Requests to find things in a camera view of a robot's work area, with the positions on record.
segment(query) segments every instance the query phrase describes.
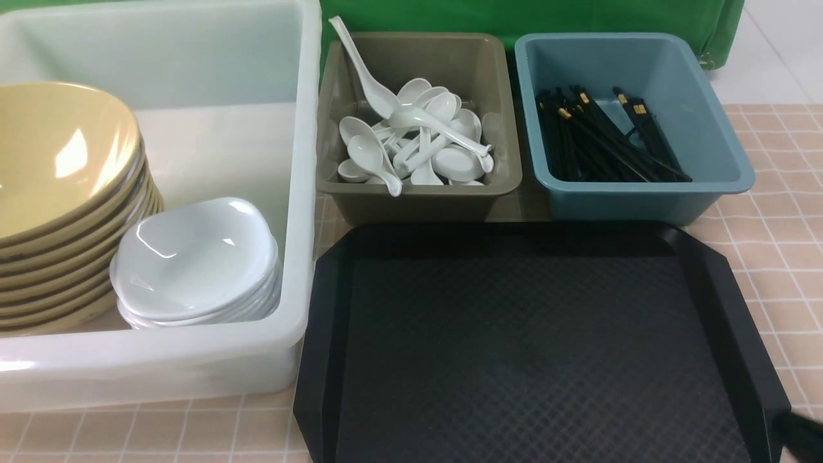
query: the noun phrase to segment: green backdrop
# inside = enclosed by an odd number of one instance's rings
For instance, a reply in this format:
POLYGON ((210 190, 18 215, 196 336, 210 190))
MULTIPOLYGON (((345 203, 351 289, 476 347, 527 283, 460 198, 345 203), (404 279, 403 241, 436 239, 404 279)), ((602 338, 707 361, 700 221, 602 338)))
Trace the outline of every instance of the green backdrop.
MULTIPOLYGON (((0 12, 97 0, 0 0, 0 12)), ((719 68, 732 48, 743 0, 321 0, 323 19, 352 31, 485 32, 507 48, 532 32, 667 32, 719 68)), ((324 22, 323 49, 335 38, 324 22)))

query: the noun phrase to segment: chopsticks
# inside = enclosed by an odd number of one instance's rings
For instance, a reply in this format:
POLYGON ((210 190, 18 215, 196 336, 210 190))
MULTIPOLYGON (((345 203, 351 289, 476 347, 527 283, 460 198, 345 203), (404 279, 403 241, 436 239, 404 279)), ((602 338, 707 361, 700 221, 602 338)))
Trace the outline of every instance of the chopsticks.
POLYGON ((537 108, 549 169, 564 181, 691 182, 669 147, 649 106, 613 91, 634 128, 623 133, 582 86, 541 91, 537 108), (642 147, 632 143, 637 133, 642 147))

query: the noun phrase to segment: white ceramic spoon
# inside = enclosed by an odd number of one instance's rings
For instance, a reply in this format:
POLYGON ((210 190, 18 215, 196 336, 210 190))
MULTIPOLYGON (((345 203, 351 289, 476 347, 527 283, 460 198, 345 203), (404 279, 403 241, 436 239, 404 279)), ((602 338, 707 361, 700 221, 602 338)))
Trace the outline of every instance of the white ceramic spoon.
MULTIPOLYGON (((343 139, 343 142, 346 146, 349 146, 349 142, 351 141, 352 137, 356 135, 360 135, 361 137, 372 138, 380 143, 380 137, 377 133, 372 130, 372 128, 362 119, 357 119, 356 117, 346 116, 343 119, 340 119, 340 138, 343 139)), ((396 175, 394 171, 394 166, 392 166, 392 160, 388 158, 388 153, 386 150, 383 150, 383 153, 386 155, 386 162, 388 163, 389 171, 396 175)))
MULTIPOLYGON (((448 92, 448 90, 446 90, 445 87, 439 88, 442 88, 445 92, 448 92)), ((398 100, 400 100, 400 104, 404 106, 418 105, 419 107, 424 108, 425 105, 427 105, 428 102, 431 100, 431 97, 429 95, 432 95, 433 92, 429 92, 425 98, 421 97, 429 90, 431 90, 431 84, 429 83, 429 81, 425 80, 424 78, 412 79, 409 82, 406 82, 406 85, 404 85, 403 88, 400 89, 400 92, 398 92, 398 100)), ((384 144, 387 146, 394 145, 400 138, 405 137, 406 134, 412 131, 413 129, 414 128, 412 127, 406 127, 404 129, 393 129, 394 133, 392 133, 392 136, 389 137, 384 144)))
POLYGON ((431 161, 415 169, 411 173, 412 185, 442 185, 443 181, 432 170, 431 161))
POLYGON ((394 197, 400 196, 403 183, 386 167, 386 150, 379 141, 372 138, 355 135, 349 141, 349 157, 367 173, 379 177, 388 188, 388 193, 394 197))
POLYGON ((429 162, 435 172, 449 180, 468 182, 483 176, 480 160, 463 148, 443 148, 429 162))
MULTIPOLYGON (((425 112, 434 116, 440 122, 448 124, 460 109, 461 101, 453 93, 441 93, 429 101, 425 112)), ((420 150, 427 150, 431 145, 431 130, 420 127, 420 150)))
POLYGON ((337 166, 337 174, 348 183, 363 183, 370 177, 351 159, 346 159, 337 166))
POLYGON ((417 98, 420 98, 420 95, 423 95, 429 89, 431 89, 431 84, 424 78, 412 79, 400 89, 398 100, 400 100, 401 105, 414 105, 417 98))
MULTIPOLYGON (((480 120, 477 118, 477 115, 470 110, 458 110, 454 115, 454 119, 449 121, 449 127, 466 138, 476 141, 480 140, 480 120)), ((438 151, 451 144, 451 142, 452 141, 445 135, 438 135, 428 149, 424 150, 421 148, 420 151, 399 160, 395 157, 395 168, 414 171, 417 167, 422 166, 424 162, 431 159, 438 151)))
POLYGON ((391 114, 391 117, 388 118, 388 124, 396 129, 414 126, 427 127, 435 132, 442 133, 458 145, 482 156, 488 156, 491 150, 491 145, 483 146, 480 143, 464 137, 448 125, 437 120, 434 116, 415 106, 398 108, 391 114))
POLYGON ((417 107, 425 107, 432 98, 440 95, 441 93, 449 93, 449 89, 446 87, 431 87, 429 90, 424 91, 417 97, 417 100, 414 102, 414 105, 417 107))
POLYGON ((454 186, 484 186, 481 182, 479 182, 477 180, 472 180, 472 181, 468 181, 468 182, 457 182, 457 181, 454 181, 454 180, 449 180, 449 185, 454 185, 454 186))
MULTIPOLYGON (((386 185, 386 182, 382 181, 381 179, 379 179, 377 177, 371 177, 370 179, 368 179, 365 182, 365 184, 366 185, 386 185)), ((404 179, 403 184, 404 185, 411 185, 412 184, 412 179, 411 178, 404 179)))
POLYGON ((383 119, 388 119, 392 112, 400 106, 397 95, 394 95, 391 90, 377 82, 377 79, 371 75, 360 56, 360 52, 357 51, 354 40, 351 39, 349 31, 346 29, 346 25, 343 24, 343 20, 339 16, 335 16, 329 19, 328 22, 334 27, 337 36, 340 37, 340 41, 343 43, 343 47, 349 54, 349 58, 351 58, 352 64, 355 66, 357 77, 363 86, 365 99, 371 105, 371 109, 383 119))

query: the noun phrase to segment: floor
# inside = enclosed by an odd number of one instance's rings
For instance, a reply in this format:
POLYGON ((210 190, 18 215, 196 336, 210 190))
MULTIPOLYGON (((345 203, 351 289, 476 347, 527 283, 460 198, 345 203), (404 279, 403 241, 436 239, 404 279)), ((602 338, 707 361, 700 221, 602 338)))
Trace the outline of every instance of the floor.
POLYGON ((823 103, 821 17, 821 0, 746 0, 726 66, 709 73, 721 102, 823 103))

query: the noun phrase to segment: yellow bowl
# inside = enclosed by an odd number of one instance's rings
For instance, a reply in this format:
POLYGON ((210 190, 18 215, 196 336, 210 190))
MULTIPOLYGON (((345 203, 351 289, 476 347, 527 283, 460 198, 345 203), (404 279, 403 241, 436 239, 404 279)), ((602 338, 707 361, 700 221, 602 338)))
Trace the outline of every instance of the yellow bowl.
POLYGON ((0 87, 0 247, 58 230, 115 193, 137 120, 103 91, 61 82, 0 87))
POLYGON ((6 330, 0 330, 0 337, 59 333, 92 321, 98 316, 101 316, 105 312, 116 307, 117 295, 114 294, 114 290, 111 288, 111 283, 106 281, 97 288, 91 290, 88 294, 77 298, 77 300, 88 299, 100 293, 103 293, 103 295, 93 302, 85 305, 82 302, 78 302, 77 304, 74 304, 73 301, 69 302, 69 304, 72 304, 74 307, 74 311, 65 316, 61 316, 56 320, 48 320, 31 325, 17 326, 6 330))
POLYGON ((151 191, 149 190, 149 186, 150 181, 148 178, 145 178, 140 185, 140 189, 136 190, 137 194, 135 194, 134 198, 98 225, 94 233, 100 232, 97 236, 102 236, 102 238, 101 241, 96 243, 92 248, 82 250, 80 246, 75 246, 74 243, 67 243, 61 249, 66 252, 65 260, 61 260, 47 267, 35 268, 21 274, 11 274, 7 276, 0 274, 0 292, 30 287, 54 280, 55 278, 69 274, 76 269, 90 264, 110 249, 116 249, 118 242, 112 242, 105 238, 122 227, 124 223, 128 222, 128 219, 132 217, 133 214, 138 214, 145 210, 146 206, 154 201, 150 195, 151 191))
POLYGON ((128 177, 123 179, 117 191, 96 209, 58 230, 47 232, 20 244, 0 247, 0 265, 25 260, 54 248, 66 246, 80 236, 88 235, 96 230, 111 213, 122 208, 124 203, 133 200, 139 193, 140 186, 145 183, 149 175, 145 166, 146 157, 138 153, 134 166, 129 169, 128 177))
MULTIPOLYGON (((136 214, 126 214, 126 220, 131 219, 136 214)), ((92 229, 87 235, 84 235, 66 243, 63 246, 54 248, 48 252, 38 255, 32 255, 23 260, 15 260, 11 262, 0 262, 0 276, 11 276, 23 273, 29 273, 37 269, 45 269, 50 265, 58 264, 66 259, 70 259, 73 255, 85 252, 101 243, 108 241, 113 231, 116 231, 123 225, 123 222, 106 222, 99 227, 92 229)))
MULTIPOLYGON (((143 210, 135 213, 134 216, 131 217, 128 222, 124 223, 113 235, 106 238, 103 246, 116 245, 119 243, 120 238, 123 237, 123 234, 140 219, 157 213, 157 198, 152 197, 151 201, 147 201, 143 206, 141 206, 141 208, 143 207, 145 207, 143 210)), ((105 261, 105 265, 97 274, 89 274, 84 272, 84 274, 77 275, 74 284, 68 286, 62 291, 44 294, 41 298, 35 300, 0 305, 0 317, 13 317, 30 314, 64 304, 74 298, 79 297, 83 293, 90 291, 92 288, 103 283, 104 281, 108 281, 108 272, 109 262, 105 261)))

